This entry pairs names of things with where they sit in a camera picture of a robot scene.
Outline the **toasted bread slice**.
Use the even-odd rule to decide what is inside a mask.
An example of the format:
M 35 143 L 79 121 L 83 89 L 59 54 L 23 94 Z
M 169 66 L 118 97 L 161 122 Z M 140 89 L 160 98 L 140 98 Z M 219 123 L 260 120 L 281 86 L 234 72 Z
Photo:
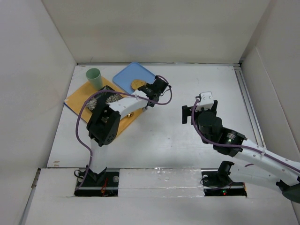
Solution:
M 131 82 L 131 88 L 133 90 L 137 90 L 138 88 L 144 86 L 146 84 L 146 81 L 144 80 L 140 80 L 140 79 L 134 79 L 132 82 Z

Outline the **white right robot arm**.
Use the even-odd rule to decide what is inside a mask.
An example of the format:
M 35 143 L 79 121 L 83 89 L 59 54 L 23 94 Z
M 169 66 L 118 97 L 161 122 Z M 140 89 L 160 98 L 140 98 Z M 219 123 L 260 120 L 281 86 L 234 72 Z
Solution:
M 258 146 L 243 134 L 223 127 L 217 117 L 216 100 L 204 105 L 197 98 L 193 106 L 182 106 L 182 123 L 188 117 L 204 144 L 212 145 L 218 153 L 246 162 L 238 166 L 223 161 L 213 177 L 219 184 L 214 188 L 229 186 L 233 182 L 252 183 L 281 193 L 288 200 L 300 202 L 300 164 Z

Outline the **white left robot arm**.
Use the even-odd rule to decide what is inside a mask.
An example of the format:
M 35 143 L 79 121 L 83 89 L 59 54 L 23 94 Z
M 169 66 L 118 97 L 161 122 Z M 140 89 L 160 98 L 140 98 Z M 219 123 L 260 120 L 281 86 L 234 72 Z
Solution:
M 109 103 L 102 99 L 97 101 L 87 124 L 91 158 L 86 174 L 89 178 L 98 183 L 105 179 L 106 146 L 117 137 L 120 121 L 138 109 L 158 105 L 159 98 L 168 87 L 170 85 L 164 78 L 156 76 L 152 84 L 146 83 L 119 100 Z

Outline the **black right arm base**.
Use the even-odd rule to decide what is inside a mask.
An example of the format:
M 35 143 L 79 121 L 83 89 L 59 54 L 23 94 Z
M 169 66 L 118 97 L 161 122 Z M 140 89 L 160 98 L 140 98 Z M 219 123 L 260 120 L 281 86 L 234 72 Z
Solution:
M 200 184 L 203 186 L 205 197 L 244 196 L 247 197 L 245 184 L 233 182 L 230 169 L 233 162 L 223 161 L 218 169 L 202 169 Z

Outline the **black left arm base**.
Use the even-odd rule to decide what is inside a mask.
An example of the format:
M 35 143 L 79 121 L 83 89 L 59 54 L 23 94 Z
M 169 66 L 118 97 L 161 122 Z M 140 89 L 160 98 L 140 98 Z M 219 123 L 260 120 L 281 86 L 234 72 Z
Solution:
M 74 175 L 77 178 L 74 195 L 78 197 L 115 197 L 119 190 L 119 171 L 107 171 L 104 169 L 101 173 L 94 173 L 88 170 L 85 180 L 83 180 L 85 171 L 75 170 Z

